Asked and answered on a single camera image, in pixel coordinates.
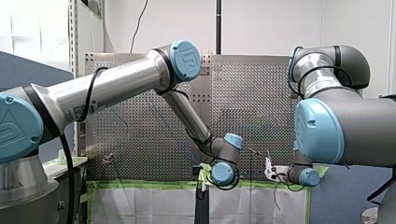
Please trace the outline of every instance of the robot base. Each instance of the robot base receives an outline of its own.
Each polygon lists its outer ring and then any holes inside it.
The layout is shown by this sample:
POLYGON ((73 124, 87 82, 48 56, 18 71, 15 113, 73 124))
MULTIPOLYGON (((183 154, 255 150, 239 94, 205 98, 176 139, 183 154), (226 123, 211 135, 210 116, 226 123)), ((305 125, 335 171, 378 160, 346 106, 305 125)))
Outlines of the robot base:
POLYGON ((1 223, 57 224, 59 219, 59 184, 52 180, 47 189, 29 200, 0 204, 1 223))

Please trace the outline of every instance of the metal stand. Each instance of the metal stand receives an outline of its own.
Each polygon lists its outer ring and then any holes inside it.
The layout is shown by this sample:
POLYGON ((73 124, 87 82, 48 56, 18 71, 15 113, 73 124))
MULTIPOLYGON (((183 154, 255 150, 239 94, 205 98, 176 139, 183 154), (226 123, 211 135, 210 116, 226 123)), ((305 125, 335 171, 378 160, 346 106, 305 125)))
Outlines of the metal stand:
MULTIPOLYGON (((396 176, 396 169, 392 170, 392 177, 396 176)), ((385 193, 384 199, 378 208, 377 224, 395 223, 396 220, 396 183, 393 183, 385 193)))
POLYGON ((195 197, 195 220, 194 224, 209 224, 209 189, 202 192, 201 189, 196 190, 195 197))

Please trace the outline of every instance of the wire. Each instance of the wire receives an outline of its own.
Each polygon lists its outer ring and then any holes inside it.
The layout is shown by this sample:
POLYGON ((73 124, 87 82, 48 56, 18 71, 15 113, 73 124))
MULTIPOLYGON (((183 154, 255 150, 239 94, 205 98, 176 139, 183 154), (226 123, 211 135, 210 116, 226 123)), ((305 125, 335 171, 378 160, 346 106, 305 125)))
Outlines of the wire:
POLYGON ((288 173, 277 173, 275 171, 276 177, 279 179, 279 182, 282 183, 283 185, 285 185, 286 187, 288 187, 288 190, 293 191, 293 192, 299 192, 301 190, 303 190, 305 188, 305 186, 302 186, 300 189, 292 189, 290 186, 293 186, 293 183, 289 183, 289 175, 290 175, 290 171, 293 168, 293 166, 291 166, 288 170, 288 173), (282 181, 281 178, 279 178, 280 175, 284 175, 286 177, 286 183, 282 181))
MULTIPOLYGON (((90 87, 88 88, 87 91, 87 96, 85 99, 85 105, 83 109, 83 114, 81 118, 78 120, 78 122, 82 122, 87 118, 88 116, 88 110, 90 108, 90 101, 91 101, 91 96, 92 96, 92 89, 93 89, 93 84, 94 81, 96 80, 98 74, 100 71, 107 69, 107 67, 100 67, 96 69, 96 71, 92 75, 91 79, 91 84, 90 87)), ((73 172, 73 158, 70 152, 69 145, 67 143, 66 136, 62 134, 60 137, 62 147, 64 148, 64 155, 66 157, 66 164, 67 164, 67 173, 69 174, 69 205, 68 205, 68 211, 67 211, 67 224, 73 224, 74 223, 74 210, 75 210, 75 195, 76 195, 76 190, 75 190, 75 178, 74 178, 74 172, 73 172)))
POLYGON ((67 173, 69 175, 69 205, 68 205, 68 211, 67 211, 67 224, 73 224, 74 223, 74 210, 75 210, 75 195, 76 195, 76 190, 75 190, 75 177, 74 177, 74 172, 73 172, 73 159, 72 155, 70 153, 70 148, 69 144, 67 143, 66 137, 64 134, 62 134, 60 137, 62 147, 64 148, 64 156, 66 157, 66 164, 67 164, 67 173))
POLYGON ((99 72, 102 71, 102 70, 106 70, 106 69, 108 69, 108 67, 99 67, 99 68, 96 69, 95 72, 93 73, 92 78, 91 78, 91 84, 90 84, 90 87, 88 88, 87 96, 86 96, 86 98, 85 98, 84 110, 83 110, 82 116, 81 116, 81 118, 79 118, 78 122, 82 122, 82 121, 84 121, 84 120, 87 118, 87 116, 88 116, 88 110, 90 109, 90 103, 91 103, 91 96, 92 96, 93 83, 95 82, 95 80, 96 80, 96 78, 97 78, 99 72))
POLYGON ((279 212, 281 212, 279 204, 277 204, 277 201, 276 201, 276 189, 277 189, 277 187, 279 187, 279 184, 280 184, 280 182, 277 182, 277 184, 276 184, 276 186, 274 188, 274 202, 275 202, 275 205, 277 207, 277 210, 279 210, 279 212))
POLYGON ((294 78, 293 78, 294 60, 295 60, 295 57, 296 57, 296 55, 297 55, 297 52, 298 52, 300 49, 303 49, 303 47, 298 46, 297 48, 295 48, 294 51, 293 51, 293 53, 292 53, 292 54, 290 55, 290 57, 289 57, 288 86, 289 86, 290 90, 291 90, 292 92, 296 93, 296 94, 299 94, 299 93, 297 92, 297 90, 295 90, 295 89, 291 86, 291 81, 294 80, 294 78))
POLYGON ((348 87, 351 88, 351 87, 353 86, 353 83, 352 83, 352 76, 348 73, 347 70, 345 70, 345 69, 342 68, 342 67, 333 66, 333 65, 324 65, 324 66, 314 67, 314 68, 309 69, 308 71, 306 71, 306 72, 301 76, 300 81, 298 82, 297 90, 298 90, 299 96, 301 96, 302 99, 304 99, 304 95, 303 95, 302 92, 301 92, 301 87, 302 87, 302 84, 303 84, 303 80, 304 80, 309 74, 311 74, 312 72, 317 71, 317 70, 321 70, 321 69, 325 69, 325 68, 333 68, 333 69, 338 69, 338 70, 340 70, 341 72, 343 72, 343 73, 346 75, 346 77, 347 77, 347 79, 348 79, 348 87))
POLYGON ((132 37, 132 44, 131 44, 131 50, 129 51, 129 53, 132 53, 132 51, 134 50, 134 38, 137 35, 137 32, 139 31, 139 27, 140 27, 140 20, 142 20, 142 16, 146 11, 146 8, 148 6, 149 0, 146 0, 145 6, 143 7, 142 12, 140 13, 139 19, 137 20, 137 27, 136 30, 134 31, 134 37, 132 37))
POLYGON ((373 201, 374 198, 378 197, 382 192, 388 189, 391 185, 396 182, 396 176, 393 176, 389 179, 384 185, 382 185, 379 189, 377 189, 374 193, 367 197, 367 201, 370 203, 378 204, 378 202, 373 201))

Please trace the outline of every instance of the perforated metal panel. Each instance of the perforated metal panel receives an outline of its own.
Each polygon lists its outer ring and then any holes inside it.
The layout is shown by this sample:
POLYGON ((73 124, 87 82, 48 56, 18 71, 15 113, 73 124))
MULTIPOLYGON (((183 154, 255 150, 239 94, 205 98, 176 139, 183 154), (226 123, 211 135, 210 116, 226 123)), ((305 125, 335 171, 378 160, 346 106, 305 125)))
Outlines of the perforated metal panel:
MULTIPOLYGON (((115 67, 142 55, 86 57, 89 74, 98 67, 115 67)), ((191 95, 192 84, 182 83, 180 88, 191 95)), ((90 161, 89 179, 191 180, 192 160, 200 160, 200 155, 190 150, 191 141, 184 127, 155 91, 98 113, 86 126, 87 147, 97 152, 90 161)))
MULTIPOLYGON (((86 73, 141 57, 87 54, 86 73)), ((264 177, 263 157, 249 149, 262 155, 268 150, 274 163, 290 164, 296 100, 290 99, 286 82, 288 57, 204 55, 203 62, 201 75, 181 88, 215 136, 244 137, 241 174, 264 177)), ((80 137, 86 153, 97 154, 90 160, 89 179, 190 180, 191 166, 200 160, 184 127, 154 91, 95 115, 81 130, 87 133, 80 137)))
POLYGON ((241 174, 264 177, 267 150, 273 164, 290 165, 297 102, 287 85, 288 57, 214 55, 211 67, 212 129, 245 139, 241 174))

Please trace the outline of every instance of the silver robot arm segment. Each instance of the silver robot arm segment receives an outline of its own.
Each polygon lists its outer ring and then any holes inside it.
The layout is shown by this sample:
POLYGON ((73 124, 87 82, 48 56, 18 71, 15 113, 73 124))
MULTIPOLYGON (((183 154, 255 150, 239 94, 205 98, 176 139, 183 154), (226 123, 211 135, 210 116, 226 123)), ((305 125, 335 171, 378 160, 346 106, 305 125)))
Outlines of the silver robot arm segment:
POLYGON ((170 91, 159 92, 186 128, 196 146, 213 158, 212 181, 216 186, 236 185, 239 171, 236 164, 243 139, 236 134, 226 133, 224 138, 216 138, 192 108, 189 99, 177 87, 170 91))
MULTIPOLYGON (((216 159, 212 169, 214 182, 228 186, 237 178, 236 163, 242 139, 234 134, 226 134, 224 139, 213 138, 193 110, 189 99, 176 90, 178 83, 196 78, 200 68, 201 58, 197 48, 191 42, 181 40, 152 49, 140 60, 103 70, 97 75, 47 88, 32 84, 2 94, 21 99, 38 112, 44 123, 44 131, 43 136, 38 138, 41 140, 33 145, 37 148, 39 144, 60 136, 68 124, 80 121, 86 115, 97 113, 144 91, 155 90, 171 106, 201 151, 216 159), (85 115, 86 96, 90 89, 89 110, 85 115)), ((26 156, 34 149, 31 147, 23 148, 17 154, 8 149, 7 155, 0 153, 0 162, 26 156)))

